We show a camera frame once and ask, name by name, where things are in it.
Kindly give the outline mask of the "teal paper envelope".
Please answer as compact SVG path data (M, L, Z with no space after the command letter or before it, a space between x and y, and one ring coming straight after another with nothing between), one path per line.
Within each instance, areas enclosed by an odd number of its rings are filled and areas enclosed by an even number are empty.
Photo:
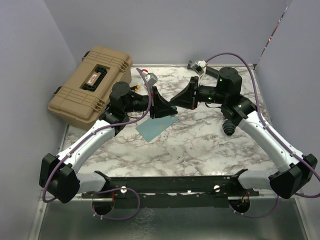
M144 140L149 143L155 137L160 135L163 131L174 124L179 117L177 115L170 115L162 118L149 118L135 129L144 138Z

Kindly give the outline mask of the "green white glue stick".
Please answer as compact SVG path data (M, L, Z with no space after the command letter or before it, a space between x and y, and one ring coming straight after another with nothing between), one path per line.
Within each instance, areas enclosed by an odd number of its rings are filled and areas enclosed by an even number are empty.
M175 106L172 106L171 107L171 113L170 113L170 115L171 116L174 116L174 115L176 115L178 112L177 112L177 108L175 107Z

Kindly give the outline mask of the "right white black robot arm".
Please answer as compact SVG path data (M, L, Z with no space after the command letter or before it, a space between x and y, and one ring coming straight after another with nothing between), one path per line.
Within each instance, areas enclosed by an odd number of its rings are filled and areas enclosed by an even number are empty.
M197 76L192 77L170 103L191 110L197 108L198 103L220 104L223 116L253 138L273 161L274 170L240 173L229 184L234 195L240 196L247 189L262 189L289 199L311 180L312 170L318 163L316 157L297 150L269 125L257 106L241 94L242 77L235 68L221 68L216 79L216 86L205 86L199 84Z

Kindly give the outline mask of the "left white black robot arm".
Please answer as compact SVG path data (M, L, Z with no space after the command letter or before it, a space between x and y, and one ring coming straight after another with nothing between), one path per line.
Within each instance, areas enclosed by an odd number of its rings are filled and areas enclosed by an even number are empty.
M39 185L43 193L50 193L62 203L69 202L76 194L86 192L106 197L111 190L106 175L99 171L79 173L88 158L123 130L125 125L132 123L128 113L142 110L153 119L178 113L176 107L170 105L155 86L147 92L147 95L139 95L123 81L114 84L109 95L110 102L94 125L69 148L57 155L48 153L42 159Z

